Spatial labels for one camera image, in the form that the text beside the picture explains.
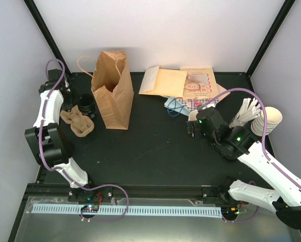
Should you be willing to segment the cakes printed paper bag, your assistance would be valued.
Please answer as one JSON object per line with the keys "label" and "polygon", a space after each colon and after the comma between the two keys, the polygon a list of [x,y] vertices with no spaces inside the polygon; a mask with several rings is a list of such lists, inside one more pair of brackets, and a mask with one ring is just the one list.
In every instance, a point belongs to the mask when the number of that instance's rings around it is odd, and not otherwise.
{"label": "cakes printed paper bag", "polygon": [[219,94],[212,68],[180,68],[186,71],[183,99],[210,99]]}

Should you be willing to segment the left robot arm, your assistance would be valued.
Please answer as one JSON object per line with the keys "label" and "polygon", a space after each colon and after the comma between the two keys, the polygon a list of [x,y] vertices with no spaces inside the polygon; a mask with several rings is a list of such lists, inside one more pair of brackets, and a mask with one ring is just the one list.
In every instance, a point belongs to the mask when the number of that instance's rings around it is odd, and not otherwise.
{"label": "left robot arm", "polygon": [[41,104],[37,120],[25,130],[25,138],[36,162],[49,171],[57,171],[85,201],[97,196],[97,188],[88,183],[88,174],[73,158],[74,147],[59,126],[60,113],[71,111],[80,100],[71,81],[61,70],[47,71],[47,82],[40,86]]}

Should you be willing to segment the yellow padded envelope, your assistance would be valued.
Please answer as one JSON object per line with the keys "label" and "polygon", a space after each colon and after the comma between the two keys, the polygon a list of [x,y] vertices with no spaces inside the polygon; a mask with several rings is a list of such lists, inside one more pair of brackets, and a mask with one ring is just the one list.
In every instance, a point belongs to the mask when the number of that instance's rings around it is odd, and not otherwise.
{"label": "yellow padded envelope", "polygon": [[142,95],[182,97],[187,71],[161,69],[155,66],[146,69],[139,89]]}

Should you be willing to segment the brown paper bag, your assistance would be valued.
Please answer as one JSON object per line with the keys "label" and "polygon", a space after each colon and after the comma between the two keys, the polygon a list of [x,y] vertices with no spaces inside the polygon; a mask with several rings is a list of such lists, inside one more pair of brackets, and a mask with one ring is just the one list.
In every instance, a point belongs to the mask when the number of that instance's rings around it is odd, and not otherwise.
{"label": "brown paper bag", "polygon": [[130,122],[134,91],[127,55],[124,51],[102,51],[90,74],[91,91],[107,129],[127,130]]}

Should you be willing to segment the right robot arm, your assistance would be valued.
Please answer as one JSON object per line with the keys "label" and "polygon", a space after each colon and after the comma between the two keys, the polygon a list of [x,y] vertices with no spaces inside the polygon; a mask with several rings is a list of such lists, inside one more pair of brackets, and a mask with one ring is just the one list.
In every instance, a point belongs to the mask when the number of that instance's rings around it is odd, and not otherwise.
{"label": "right robot arm", "polygon": [[267,209],[287,226],[301,229],[301,179],[290,172],[244,127],[230,128],[213,107],[189,114],[187,132],[206,138],[226,161],[240,161],[255,171],[271,188],[229,178],[218,190],[219,200],[252,203]]}

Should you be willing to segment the white lid stack on sleeve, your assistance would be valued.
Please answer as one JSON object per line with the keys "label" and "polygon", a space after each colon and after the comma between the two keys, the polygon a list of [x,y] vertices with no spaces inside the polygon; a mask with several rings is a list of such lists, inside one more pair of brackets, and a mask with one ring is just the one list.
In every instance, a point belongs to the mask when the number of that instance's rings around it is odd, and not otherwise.
{"label": "white lid stack on sleeve", "polygon": [[266,121],[264,120],[263,111],[251,123],[251,131],[261,137],[263,135],[264,126],[266,126],[266,135],[270,134],[282,121],[282,113],[275,107],[265,107],[267,115]]}

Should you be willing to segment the right black frame post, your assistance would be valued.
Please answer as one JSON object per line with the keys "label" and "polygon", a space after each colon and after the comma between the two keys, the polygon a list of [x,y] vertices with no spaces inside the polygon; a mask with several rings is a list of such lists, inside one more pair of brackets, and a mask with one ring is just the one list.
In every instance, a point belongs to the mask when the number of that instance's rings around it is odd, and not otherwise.
{"label": "right black frame post", "polygon": [[278,11],[271,27],[269,28],[264,40],[262,41],[257,53],[255,54],[251,64],[249,65],[248,70],[246,71],[246,75],[248,77],[252,77],[253,73],[255,72],[256,68],[258,67],[260,61],[262,60],[264,54],[266,53],[268,47],[270,46],[272,40],[276,36],[278,30],[280,29],[282,23],[284,22],[285,18],[287,17],[288,13],[290,12],[291,8],[293,7],[295,0],[285,0]]}

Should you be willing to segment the black cup sleeve stack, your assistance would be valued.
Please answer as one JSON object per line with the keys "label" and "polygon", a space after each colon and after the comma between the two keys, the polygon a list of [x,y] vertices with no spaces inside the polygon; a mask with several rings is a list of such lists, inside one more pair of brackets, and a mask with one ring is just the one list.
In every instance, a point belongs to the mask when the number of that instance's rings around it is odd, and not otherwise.
{"label": "black cup sleeve stack", "polygon": [[88,93],[82,94],[78,103],[78,109],[83,115],[94,119],[96,116],[94,97]]}

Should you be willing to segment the brown cardboard cup carrier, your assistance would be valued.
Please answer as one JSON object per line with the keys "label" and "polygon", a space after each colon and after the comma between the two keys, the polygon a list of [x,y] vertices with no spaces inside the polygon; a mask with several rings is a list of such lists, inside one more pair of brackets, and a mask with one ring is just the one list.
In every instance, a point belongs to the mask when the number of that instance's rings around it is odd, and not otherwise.
{"label": "brown cardboard cup carrier", "polygon": [[78,106],[74,106],[70,111],[60,112],[62,120],[70,125],[71,130],[77,137],[85,137],[94,130],[94,122],[88,116],[83,115]]}

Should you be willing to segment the black frame post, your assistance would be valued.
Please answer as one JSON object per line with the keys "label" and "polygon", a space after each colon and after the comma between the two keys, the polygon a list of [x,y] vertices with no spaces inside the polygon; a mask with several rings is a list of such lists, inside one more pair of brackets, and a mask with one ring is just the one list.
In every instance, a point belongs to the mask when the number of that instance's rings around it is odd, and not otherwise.
{"label": "black frame post", "polygon": [[69,67],[66,64],[65,59],[63,58],[63,55],[61,54],[61,51],[59,50],[47,24],[45,23],[43,16],[41,15],[36,3],[34,0],[23,0],[25,3],[27,9],[29,10],[31,16],[33,17],[37,27],[39,28],[40,32],[42,33],[43,37],[45,38],[45,41],[47,42],[50,50],[52,51],[55,58],[59,59],[64,63],[65,66],[65,73],[72,76],[72,73],[69,69]]}
{"label": "black frame post", "polygon": [[295,0],[285,0],[278,11],[271,27],[269,28],[264,40],[262,41],[257,53],[255,54],[251,64],[249,65],[248,70],[246,71],[246,75],[248,77],[252,77],[253,73],[255,72],[256,68],[258,67],[260,61],[262,60],[264,54],[266,53],[268,47],[270,46],[272,40],[276,36],[278,30],[280,29],[282,23],[284,22],[285,18],[287,17],[288,13],[290,12],[291,8],[293,7]]}

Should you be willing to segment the jar of white stirrers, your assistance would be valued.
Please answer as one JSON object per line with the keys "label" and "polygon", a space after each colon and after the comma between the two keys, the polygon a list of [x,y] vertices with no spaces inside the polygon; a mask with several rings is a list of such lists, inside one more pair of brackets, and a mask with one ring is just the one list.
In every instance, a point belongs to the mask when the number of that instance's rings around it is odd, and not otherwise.
{"label": "jar of white stirrers", "polygon": [[229,128],[243,127],[246,123],[254,120],[261,112],[261,105],[256,98],[245,98],[243,103],[229,124]]}

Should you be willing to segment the blue checkered paper bag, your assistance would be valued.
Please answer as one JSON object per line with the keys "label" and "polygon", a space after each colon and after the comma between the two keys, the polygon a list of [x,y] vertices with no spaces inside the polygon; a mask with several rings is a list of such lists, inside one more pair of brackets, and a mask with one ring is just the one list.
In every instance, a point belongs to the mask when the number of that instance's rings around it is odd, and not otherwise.
{"label": "blue checkered paper bag", "polygon": [[188,111],[194,111],[197,109],[198,106],[203,105],[210,101],[210,99],[182,99],[177,98],[176,99],[182,106],[184,106]]}

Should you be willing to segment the white paper cup stack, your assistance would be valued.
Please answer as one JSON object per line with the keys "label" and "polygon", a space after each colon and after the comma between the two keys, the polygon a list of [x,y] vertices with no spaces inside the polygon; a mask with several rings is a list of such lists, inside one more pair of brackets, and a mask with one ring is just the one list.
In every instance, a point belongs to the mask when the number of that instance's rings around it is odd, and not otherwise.
{"label": "white paper cup stack", "polygon": [[193,110],[190,112],[189,117],[188,117],[188,121],[189,122],[196,122],[197,118],[196,115],[198,114],[198,110]]}

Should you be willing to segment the black lid stack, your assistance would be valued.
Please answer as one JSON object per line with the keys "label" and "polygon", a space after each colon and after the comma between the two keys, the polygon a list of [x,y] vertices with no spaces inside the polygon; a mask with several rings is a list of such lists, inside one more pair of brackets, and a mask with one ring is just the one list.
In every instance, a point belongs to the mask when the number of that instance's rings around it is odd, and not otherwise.
{"label": "black lid stack", "polygon": [[223,152],[222,158],[227,162],[236,162],[238,158],[238,152]]}

